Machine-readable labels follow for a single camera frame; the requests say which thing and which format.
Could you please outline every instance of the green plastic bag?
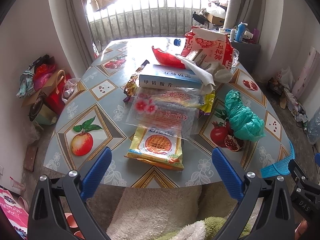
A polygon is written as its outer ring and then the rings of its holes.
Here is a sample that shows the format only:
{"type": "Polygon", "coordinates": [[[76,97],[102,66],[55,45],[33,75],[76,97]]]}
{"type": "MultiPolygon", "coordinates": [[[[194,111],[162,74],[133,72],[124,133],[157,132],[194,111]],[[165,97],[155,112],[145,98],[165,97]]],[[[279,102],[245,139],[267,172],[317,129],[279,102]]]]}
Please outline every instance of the green plastic bag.
{"type": "Polygon", "coordinates": [[[231,90],[227,93],[224,106],[235,137],[256,142],[266,136],[264,121],[242,104],[238,91],[231,90]]]}

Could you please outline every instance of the blue bottle cap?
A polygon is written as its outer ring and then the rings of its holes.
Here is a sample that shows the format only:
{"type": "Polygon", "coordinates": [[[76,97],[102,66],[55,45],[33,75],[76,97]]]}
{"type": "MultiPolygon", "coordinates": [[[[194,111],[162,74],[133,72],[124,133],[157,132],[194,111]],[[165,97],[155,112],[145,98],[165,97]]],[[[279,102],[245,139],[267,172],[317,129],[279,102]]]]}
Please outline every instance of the blue bottle cap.
{"type": "Polygon", "coordinates": [[[174,39],[173,44],[175,46],[180,46],[181,45],[181,40],[180,39],[174,39]]]}

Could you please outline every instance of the metal screw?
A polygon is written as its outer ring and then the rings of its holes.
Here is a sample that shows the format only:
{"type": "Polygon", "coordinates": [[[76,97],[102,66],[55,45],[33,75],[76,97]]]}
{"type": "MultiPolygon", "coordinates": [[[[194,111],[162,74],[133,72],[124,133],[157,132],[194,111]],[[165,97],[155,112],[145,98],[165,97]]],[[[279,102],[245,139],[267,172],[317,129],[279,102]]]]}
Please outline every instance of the metal screw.
{"type": "Polygon", "coordinates": [[[248,176],[249,178],[254,178],[254,177],[256,176],[256,174],[255,174],[254,172],[252,172],[252,171],[248,171],[248,172],[247,172],[247,176],[248,176]]]}
{"type": "Polygon", "coordinates": [[[77,174],[78,174],[78,172],[75,171],[75,170],[69,171],[69,176],[70,177],[75,177],[75,176],[77,176],[77,174]]]}
{"type": "Polygon", "coordinates": [[[40,176],[40,181],[45,181],[47,179],[47,175],[41,175],[40,176]]]}
{"type": "Polygon", "coordinates": [[[279,181],[284,181],[284,177],[282,177],[282,176],[279,175],[279,176],[277,177],[277,180],[279,180],[279,181]]]}

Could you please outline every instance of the curtain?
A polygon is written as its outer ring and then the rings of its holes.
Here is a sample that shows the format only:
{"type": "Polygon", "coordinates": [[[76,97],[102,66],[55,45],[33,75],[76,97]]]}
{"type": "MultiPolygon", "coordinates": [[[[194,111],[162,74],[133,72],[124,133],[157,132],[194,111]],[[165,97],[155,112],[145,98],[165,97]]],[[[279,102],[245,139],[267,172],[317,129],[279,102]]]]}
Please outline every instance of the curtain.
{"type": "Polygon", "coordinates": [[[92,39],[86,21],[82,0],[66,0],[68,16],[81,59],[87,69],[95,60],[92,39]]]}
{"type": "Polygon", "coordinates": [[[248,23],[248,28],[253,31],[254,28],[262,26],[263,17],[260,15],[264,15],[264,7],[265,0],[229,0],[223,27],[232,28],[244,22],[248,23]]]}

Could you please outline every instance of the shopping bag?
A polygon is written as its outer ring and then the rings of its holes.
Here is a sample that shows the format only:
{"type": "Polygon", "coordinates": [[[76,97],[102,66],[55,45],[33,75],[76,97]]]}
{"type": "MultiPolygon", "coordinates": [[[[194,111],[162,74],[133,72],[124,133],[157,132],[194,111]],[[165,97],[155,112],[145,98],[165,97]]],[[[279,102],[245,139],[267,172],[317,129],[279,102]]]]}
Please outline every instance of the shopping bag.
{"type": "Polygon", "coordinates": [[[55,89],[45,99],[46,105],[49,106],[49,108],[58,115],[61,114],[65,106],[65,103],[62,101],[62,94],[64,91],[64,85],[70,78],[70,74],[66,74],[63,70],[59,70],[56,76],[55,89]]]}

